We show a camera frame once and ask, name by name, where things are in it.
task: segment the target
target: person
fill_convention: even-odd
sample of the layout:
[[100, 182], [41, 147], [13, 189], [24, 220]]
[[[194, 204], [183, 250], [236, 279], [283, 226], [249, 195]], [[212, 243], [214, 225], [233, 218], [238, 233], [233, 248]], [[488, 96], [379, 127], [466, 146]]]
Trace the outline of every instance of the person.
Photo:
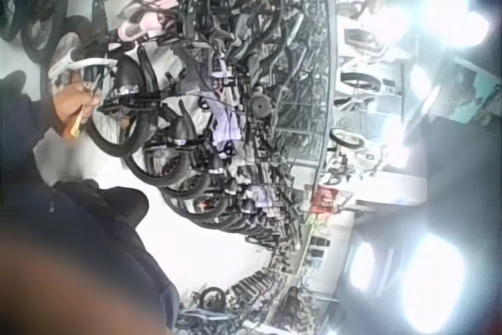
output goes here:
[[31, 101], [25, 80], [0, 80], [0, 333], [169, 333], [179, 294], [135, 230], [147, 197], [92, 180], [50, 187], [36, 166], [45, 132], [82, 107], [86, 123], [99, 98], [74, 80]]

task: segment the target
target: ceiling light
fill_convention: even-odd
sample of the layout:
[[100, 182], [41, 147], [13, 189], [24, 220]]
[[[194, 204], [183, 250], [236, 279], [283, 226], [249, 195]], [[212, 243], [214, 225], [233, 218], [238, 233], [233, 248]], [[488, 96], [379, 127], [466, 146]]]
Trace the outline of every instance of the ceiling light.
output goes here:
[[488, 35], [489, 22], [477, 12], [469, 12], [464, 18], [459, 34], [453, 44], [457, 47], [471, 47], [482, 43]]
[[363, 242], [355, 251], [349, 271], [351, 284], [354, 288], [360, 290], [368, 288], [373, 275], [374, 263], [373, 247], [369, 243]]
[[451, 42], [463, 29], [467, 0], [424, 0], [422, 24], [432, 33]]
[[429, 235], [419, 244], [403, 277], [406, 318], [420, 333], [435, 333], [448, 320], [460, 295], [465, 266], [445, 240]]

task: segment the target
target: store shelf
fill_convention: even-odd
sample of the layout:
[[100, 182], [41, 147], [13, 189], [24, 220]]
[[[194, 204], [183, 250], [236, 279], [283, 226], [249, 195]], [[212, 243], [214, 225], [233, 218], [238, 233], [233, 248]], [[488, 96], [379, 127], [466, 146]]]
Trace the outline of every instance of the store shelf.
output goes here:
[[326, 22], [329, 38], [329, 55], [331, 56], [331, 64], [329, 66], [328, 80], [328, 100], [326, 103], [326, 123], [324, 130], [324, 139], [322, 141], [321, 156], [319, 157], [319, 165], [315, 171], [315, 179], [313, 184], [313, 192], [316, 191], [319, 179], [321, 178], [322, 166], [326, 159], [327, 148], [329, 145], [329, 130], [331, 119], [333, 118], [333, 101], [335, 99], [336, 86], [336, 71], [338, 69], [338, 54], [337, 54], [337, 29], [336, 29], [336, 0], [326, 0]]

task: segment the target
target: dark jacket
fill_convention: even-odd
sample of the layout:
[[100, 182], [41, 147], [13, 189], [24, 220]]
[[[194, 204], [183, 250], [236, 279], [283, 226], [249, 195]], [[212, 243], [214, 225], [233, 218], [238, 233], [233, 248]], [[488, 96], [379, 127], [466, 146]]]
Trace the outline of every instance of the dark jacket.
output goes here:
[[120, 217], [97, 217], [85, 200], [51, 188], [40, 177], [33, 148], [57, 124], [52, 99], [26, 95], [0, 102], [0, 231], [15, 231], [71, 256], [136, 303], [176, 320], [179, 296], [135, 229]]

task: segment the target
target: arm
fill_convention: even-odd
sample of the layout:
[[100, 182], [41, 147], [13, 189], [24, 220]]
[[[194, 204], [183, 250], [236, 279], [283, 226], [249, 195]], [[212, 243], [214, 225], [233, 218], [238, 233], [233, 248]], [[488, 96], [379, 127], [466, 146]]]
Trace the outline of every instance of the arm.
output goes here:
[[52, 98], [31, 101], [27, 95], [19, 95], [0, 103], [2, 169], [11, 170], [23, 164], [51, 126], [61, 134], [64, 124], [82, 106], [82, 124], [87, 121], [100, 99], [87, 91], [79, 79]]
[[27, 95], [1, 103], [0, 164], [15, 169], [29, 156], [50, 126], [59, 125], [53, 99], [32, 102]]

